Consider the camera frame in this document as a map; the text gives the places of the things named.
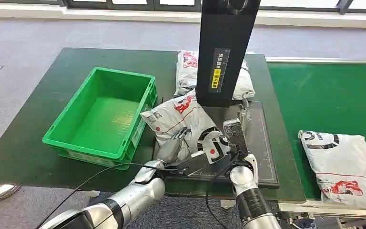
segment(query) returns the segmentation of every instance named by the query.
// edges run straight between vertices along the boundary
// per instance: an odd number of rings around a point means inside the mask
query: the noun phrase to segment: gray carpet
[[[22,107],[62,47],[143,50],[197,50],[199,24],[123,21],[0,19],[0,136]],[[303,27],[256,27],[248,50],[280,57],[366,59],[366,30]],[[70,190],[22,187],[0,202],[0,229],[32,229]],[[78,193],[60,211],[84,207]],[[237,216],[211,200],[229,228]],[[165,198],[130,228],[219,228],[202,199]]]

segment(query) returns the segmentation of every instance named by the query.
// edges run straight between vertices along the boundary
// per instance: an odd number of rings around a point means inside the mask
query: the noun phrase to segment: package
[[[142,112],[141,116],[155,132],[160,146],[181,128],[187,127],[191,130],[185,137],[188,145],[182,144],[178,154],[179,160],[202,150],[206,153],[208,162],[212,164],[229,151],[226,138],[197,103],[195,90],[166,101],[150,111]]]
[[[180,51],[177,55],[177,71],[176,71],[176,92],[174,95],[185,95],[196,87],[197,84],[197,67],[198,67],[198,52],[195,51]],[[246,61],[242,62],[242,68],[239,72],[238,81],[233,100],[242,100],[242,98],[253,98],[254,89],[252,80],[249,75],[249,68]]]
[[[299,131],[298,136],[318,186],[329,202],[366,208],[364,137],[313,131]]]

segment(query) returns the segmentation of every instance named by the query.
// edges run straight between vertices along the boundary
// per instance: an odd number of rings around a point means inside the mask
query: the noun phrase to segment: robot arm
[[[163,168],[164,162],[155,160],[146,165]],[[129,185],[102,203],[65,211],[40,229],[122,229],[163,198],[165,183],[155,172],[155,169],[143,167]]]
[[[165,143],[157,154],[158,158],[145,165],[163,169],[180,168],[179,173],[190,174],[208,163],[203,152],[193,154],[186,161],[171,164],[179,151],[182,140],[189,130],[182,129]],[[234,185],[239,215],[245,229],[281,229],[277,219],[266,204],[257,183],[257,162],[248,153],[244,135],[238,119],[224,122],[224,131],[230,142],[231,151],[239,160],[230,168],[230,180]],[[165,193],[164,175],[156,169],[141,168],[134,180],[125,188],[102,203],[68,210],[48,221],[40,229],[122,229],[136,219]]]

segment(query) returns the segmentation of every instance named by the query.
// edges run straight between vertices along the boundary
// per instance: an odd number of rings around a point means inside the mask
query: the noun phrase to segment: green plastic crate
[[[94,68],[43,142],[62,149],[61,156],[102,166],[131,162],[145,128],[140,113],[156,97],[151,75]]]

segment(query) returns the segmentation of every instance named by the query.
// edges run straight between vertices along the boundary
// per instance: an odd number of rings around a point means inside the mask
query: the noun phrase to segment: yellow label
[[[217,88],[218,82],[220,81],[221,69],[214,69],[213,81],[211,83],[211,88]]]

